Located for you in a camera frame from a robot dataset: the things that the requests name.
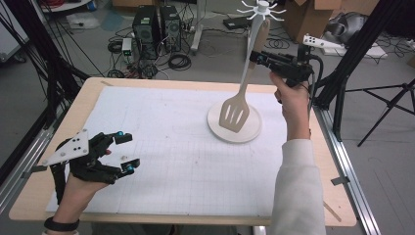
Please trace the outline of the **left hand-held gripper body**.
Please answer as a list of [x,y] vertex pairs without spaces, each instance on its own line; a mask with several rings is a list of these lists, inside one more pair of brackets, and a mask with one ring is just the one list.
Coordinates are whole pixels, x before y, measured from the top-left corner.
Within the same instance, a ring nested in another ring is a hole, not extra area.
[[109,134],[100,132],[89,138],[88,131],[84,129],[64,140],[55,153],[42,162],[42,165],[58,166],[69,163],[72,175],[81,180],[114,184],[118,179],[129,175],[122,173],[121,166],[104,165],[99,161],[115,142],[114,134],[115,132]]

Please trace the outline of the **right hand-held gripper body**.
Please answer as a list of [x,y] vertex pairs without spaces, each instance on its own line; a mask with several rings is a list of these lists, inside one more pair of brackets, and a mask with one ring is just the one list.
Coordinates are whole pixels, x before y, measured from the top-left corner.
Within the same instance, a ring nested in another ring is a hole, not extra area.
[[323,62],[320,57],[311,53],[312,47],[320,49],[343,49],[341,44],[307,34],[303,37],[303,41],[299,45],[298,52],[295,56],[277,53],[280,55],[281,59],[271,59],[267,57],[268,65],[266,67],[282,78],[286,78],[286,84],[289,87],[294,87],[299,83],[307,81],[309,77],[314,74],[312,65],[309,62],[310,60],[318,61],[322,71]]

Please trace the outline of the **beige slotted spatula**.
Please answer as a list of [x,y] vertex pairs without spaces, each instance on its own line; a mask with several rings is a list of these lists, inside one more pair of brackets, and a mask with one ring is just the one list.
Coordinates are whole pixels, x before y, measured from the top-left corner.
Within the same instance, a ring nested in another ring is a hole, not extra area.
[[269,28],[270,20],[265,20],[258,28],[253,49],[248,54],[248,64],[242,76],[239,91],[235,96],[227,99],[221,107],[219,125],[236,133],[242,129],[250,114],[250,108],[246,101],[246,90],[256,65],[256,62],[250,60],[251,53],[261,52],[266,42]]

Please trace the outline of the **white power adapter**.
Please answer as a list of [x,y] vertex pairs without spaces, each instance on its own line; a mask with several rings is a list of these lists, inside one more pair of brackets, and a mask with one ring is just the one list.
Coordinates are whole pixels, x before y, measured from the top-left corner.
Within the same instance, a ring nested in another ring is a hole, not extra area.
[[131,38],[122,39],[121,52],[124,56],[132,55],[132,39]]

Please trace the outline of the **black computer tower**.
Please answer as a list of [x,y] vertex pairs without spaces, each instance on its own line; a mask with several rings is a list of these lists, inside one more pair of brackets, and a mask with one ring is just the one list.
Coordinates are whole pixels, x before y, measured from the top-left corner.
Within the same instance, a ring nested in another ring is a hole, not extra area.
[[141,59],[155,60],[161,33],[157,8],[154,5],[140,5],[132,24]]
[[161,35],[167,52],[181,50],[181,20],[174,6],[160,7]]

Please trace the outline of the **person's right hand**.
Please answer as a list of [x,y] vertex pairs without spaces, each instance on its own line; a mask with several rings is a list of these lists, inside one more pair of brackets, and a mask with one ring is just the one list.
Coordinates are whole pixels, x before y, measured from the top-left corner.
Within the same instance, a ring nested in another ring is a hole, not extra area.
[[282,104],[282,115],[287,125],[287,140],[309,139],[308,83],[302,82],[289,87],[276,73],[269,74],[277,87],[276,99]]

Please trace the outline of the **black wristband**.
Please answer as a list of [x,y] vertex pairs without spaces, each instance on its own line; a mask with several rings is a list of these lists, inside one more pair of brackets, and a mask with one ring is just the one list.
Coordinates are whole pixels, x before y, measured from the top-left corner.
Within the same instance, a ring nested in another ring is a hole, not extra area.
[[78,228],[78,225],[79,225],[79,220],[77,220],[76,222],[73,222],[73,223],[60,223],[60,222],[54,221],[53,216],[48,217],[44,221],[44,226],[47,229],[53,230],[53,231],[58,231],[58,232],[75,231]]

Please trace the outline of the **white grid mat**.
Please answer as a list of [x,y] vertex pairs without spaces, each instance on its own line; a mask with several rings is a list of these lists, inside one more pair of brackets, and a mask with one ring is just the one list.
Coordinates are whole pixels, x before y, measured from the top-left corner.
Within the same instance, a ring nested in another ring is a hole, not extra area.
[[120,165],[138,159],[136,171],[99,191],[89,212],[168,215],[270,215],[276,174],[286,141],[281,107],[271,93],[250,93],[262,120],[244,144],[218,139],[208,110],[229,98],[220,91],[107,86],[89,115],[90,135],[124,131],[132,141],[101,159]]

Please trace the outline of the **white-legged desk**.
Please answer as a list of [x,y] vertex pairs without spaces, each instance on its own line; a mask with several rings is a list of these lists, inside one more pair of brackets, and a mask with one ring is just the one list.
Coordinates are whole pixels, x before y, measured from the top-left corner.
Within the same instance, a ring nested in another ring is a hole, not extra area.
[[205,16],[205,6],[207,0],[197,0],[197,14],[196,14],[196,24],[195,24],[195,31],[193,35],[193,41],[190,46],[190,52],[193,55],[196,55],[199,50],[199,45],[201,41],[201,37],[203,34],[202,20]]

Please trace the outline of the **thin wooden strip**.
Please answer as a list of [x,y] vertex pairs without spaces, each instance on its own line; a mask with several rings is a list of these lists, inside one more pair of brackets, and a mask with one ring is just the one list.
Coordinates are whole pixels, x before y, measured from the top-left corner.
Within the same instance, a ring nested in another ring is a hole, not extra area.
[[324,208],[338,221],[342,222],[340,216],[325,202],[323,201]]

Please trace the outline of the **person's dark trousers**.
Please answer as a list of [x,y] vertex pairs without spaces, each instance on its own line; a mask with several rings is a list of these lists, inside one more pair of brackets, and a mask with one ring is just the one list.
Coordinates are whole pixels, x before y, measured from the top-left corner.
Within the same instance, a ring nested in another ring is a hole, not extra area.
[[239,235],[235,226],[139,223],[91,224],[92,235]]

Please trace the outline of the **round white table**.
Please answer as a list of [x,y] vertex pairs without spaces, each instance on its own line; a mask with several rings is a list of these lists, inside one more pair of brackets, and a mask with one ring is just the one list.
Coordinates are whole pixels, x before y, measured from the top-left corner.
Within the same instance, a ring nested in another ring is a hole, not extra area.
[[85,7],[89,11],[95,11],[97,5],[95,0],[39,0],[43,13],[57,13]]

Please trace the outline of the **flat black device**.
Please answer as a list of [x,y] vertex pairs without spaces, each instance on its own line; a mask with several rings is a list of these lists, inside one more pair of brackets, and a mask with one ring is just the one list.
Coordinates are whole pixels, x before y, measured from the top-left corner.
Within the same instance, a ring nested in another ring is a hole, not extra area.
[[246,17],[226,19],[223,20],[222,23],[229,30],[247,28],[251,25],[251,21],[248,20]]

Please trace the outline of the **large brown cardboard box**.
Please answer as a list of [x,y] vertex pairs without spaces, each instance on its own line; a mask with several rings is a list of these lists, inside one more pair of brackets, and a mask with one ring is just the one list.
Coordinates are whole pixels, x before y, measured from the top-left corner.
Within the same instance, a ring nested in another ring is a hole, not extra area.
[[342,0],[286,0],[283,28],[296,42],[302,42],[306,34],[320,37],[341,5]]

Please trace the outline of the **person's left hand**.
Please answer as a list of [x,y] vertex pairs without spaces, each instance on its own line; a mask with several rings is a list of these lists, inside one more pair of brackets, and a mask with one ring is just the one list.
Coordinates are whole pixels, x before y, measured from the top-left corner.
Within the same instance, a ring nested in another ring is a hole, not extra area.
[[70,173],[64,196],[53,220],[59,223],[77,222],[94,195],[105,187],[106,183],[84,181]]

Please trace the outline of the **black tripod stand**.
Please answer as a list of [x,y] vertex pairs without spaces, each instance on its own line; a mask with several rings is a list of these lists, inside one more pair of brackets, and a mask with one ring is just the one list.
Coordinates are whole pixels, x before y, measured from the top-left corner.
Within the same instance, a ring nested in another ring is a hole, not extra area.
[[[399,88],[399,92],[395,96],[393,96],[391,99],[387,99],[376,94],[377,90],[387,90],[387,89],[393,89],[393,88]],[[396,85],[386,85],[386,86],[377,86],[377,87],[356,88],[356,89],[349,89],[346,92],[364,92],[374,97],[375,99],[380,100],[386,105],[380,117],[377,119],[374,125],[369,129],[369,131],[364,135],[364,137],[357,144],[358,147],[361,147],[366,142],[366,140],[370,137],[370,135],[374,132],[374,130],[382,123],[382,121],[386,118],[386,116],[393,109],[401,110],[415,117],[415,78],[413,78],[409,83],[401,83],[401,84],[396,84]],[[411,110],[404,108],[398,104],[398,102],[407,93],[410,94],[410,98],[411,98],[411,104],[412,104]]]

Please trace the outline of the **white utensil rack stand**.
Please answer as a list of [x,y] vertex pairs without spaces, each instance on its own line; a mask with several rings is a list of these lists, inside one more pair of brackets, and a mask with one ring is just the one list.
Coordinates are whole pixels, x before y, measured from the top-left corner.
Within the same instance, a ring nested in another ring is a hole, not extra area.
[[[252,15],[249,17],[249,20],[252,21],[252,27],[251,27],[251,32],[249,36],[247,58],[245,61],[243,74],[245,73],[245,70],[247,68],[248,59],[249,59],[248,54],[253,49],[256,33],[260,25],[265,20],[269,20],[269,18],[280,22],[281,19],[274,17],[273,13],[275,14],[285,13],[285,10],[273,11],[273,8],[276,7],[276,4],[270,5],[266,0],[255,0],[255,2],[256,2],[255,6],[251,6],[243,2],[243,4],[247,7],[246,13],[252,13]],[[242,127],[242,129],[238,133],[236,133],[224,127],[221,127],[219,125],[219,116],[220,116],[222,104],[224,102],[216,103],[210,108],[210,110],[207,113],[207,124],[211,132],[218,139],[221,139],[222,141],[225,141],[228,143],[242,144],[242,143],[247,143],[247,142],[254,140],[258,136],[262,128],[262,120],[261,120],[259,112],[254,107],[248,104],[250,108],[249,117],[247,121],[245,122],[244,126]]]

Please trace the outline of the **aluminium rail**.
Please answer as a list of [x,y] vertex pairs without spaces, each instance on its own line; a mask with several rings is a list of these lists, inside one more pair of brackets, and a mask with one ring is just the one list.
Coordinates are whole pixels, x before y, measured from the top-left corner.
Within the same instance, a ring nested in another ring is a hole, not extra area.
[[53,128],[42,128],[28,141],[28,146],[23,147],[20,159],[0,184],[0,214],[6,211],[25,182],[30,178],[33,173],[32,168],[39,162],[40,157],[54,136],[54,132]]
[[365,235],[382,235],[355,173],[346,147],[342,141],[337,139],[332,130],[334,122],[330,112],[321,110],[318,107],[314,107],[313,111],[325,136],[338,173],[340,174],[339,182],[345,187],[348,199],[351,202],[354,218],[357,220]]

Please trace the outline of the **black metal frame post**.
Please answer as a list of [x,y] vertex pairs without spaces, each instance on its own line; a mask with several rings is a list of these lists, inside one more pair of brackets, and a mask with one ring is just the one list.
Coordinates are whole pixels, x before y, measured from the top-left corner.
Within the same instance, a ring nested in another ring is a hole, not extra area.
[[315,106],[328,110],[334,98],[340,98],[348,77],[385,27],[404,10],[409,2],[410,0],[379,0],[336,68],[319,82],[322,91],[314,99]]
[[[45,124],[49,126],[58,118],[57,109],[59,105],[63,101],[73,101],[80,91],[81,85],[76,78],[86,81],[89,75],[64,59],[44,24],[38,18],[30,0],[0,0],[0,6],[8,7],[5,15],[0,13],[0,23],[26,52],[38,77],[47,82],[47,107],[42,115]],[[8,18],[8,13],[15,17],[36,53],[23,41],[23,38]]]

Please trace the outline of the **grey bag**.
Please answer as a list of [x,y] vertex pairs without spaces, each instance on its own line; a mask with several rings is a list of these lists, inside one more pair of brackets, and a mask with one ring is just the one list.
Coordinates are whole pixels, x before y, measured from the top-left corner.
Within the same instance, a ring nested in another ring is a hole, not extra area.
[[340,43],[348,46],[367,21],[368,17],[360,13],[339,13],[328,21],[325,31],[329,32]]

